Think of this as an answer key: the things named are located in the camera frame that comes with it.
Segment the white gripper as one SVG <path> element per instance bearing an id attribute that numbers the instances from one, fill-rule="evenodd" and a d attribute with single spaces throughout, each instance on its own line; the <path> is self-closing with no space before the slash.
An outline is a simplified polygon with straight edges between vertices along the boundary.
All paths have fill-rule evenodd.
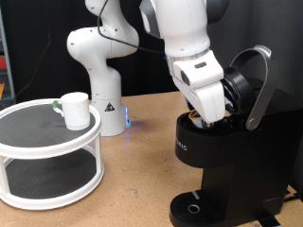
<path id="1" fill-rule="evenodd" d="M 175 86 L 207 123 L 225 116 L 223 69 L 212 50 L 185 58 L 167 56 Z"/>

